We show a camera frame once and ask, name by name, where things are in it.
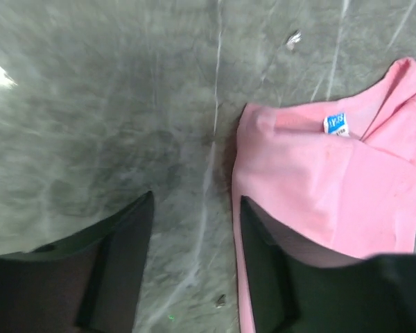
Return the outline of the pink t shirt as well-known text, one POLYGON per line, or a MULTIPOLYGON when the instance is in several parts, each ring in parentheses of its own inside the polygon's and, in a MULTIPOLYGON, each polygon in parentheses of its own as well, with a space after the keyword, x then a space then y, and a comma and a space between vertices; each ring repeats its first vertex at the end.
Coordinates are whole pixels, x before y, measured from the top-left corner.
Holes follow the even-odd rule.
POLYGON ((416 255, 416 60, 395 61, 378 83, 338 101, 247 104, 236 144, 232 209, 242 332, 257 332, 242 197, 346 256, 416 255))

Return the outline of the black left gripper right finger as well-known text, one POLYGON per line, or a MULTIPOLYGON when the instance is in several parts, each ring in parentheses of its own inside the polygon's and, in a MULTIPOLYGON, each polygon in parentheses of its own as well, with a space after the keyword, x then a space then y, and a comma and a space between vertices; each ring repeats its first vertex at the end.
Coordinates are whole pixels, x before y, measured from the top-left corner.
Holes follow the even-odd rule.
POLYGON ((416 255, 346 256, 248 197, 240 223, 257 332, 416 332, 416 255))

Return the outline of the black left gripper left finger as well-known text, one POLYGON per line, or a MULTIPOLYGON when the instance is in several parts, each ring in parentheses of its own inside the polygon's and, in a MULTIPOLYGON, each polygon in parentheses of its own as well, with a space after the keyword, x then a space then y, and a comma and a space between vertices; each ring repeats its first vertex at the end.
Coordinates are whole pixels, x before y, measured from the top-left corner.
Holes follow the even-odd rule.
POLYGON ((29 253, 0 255, 0 332, 131 332, 155 198, 29 253))

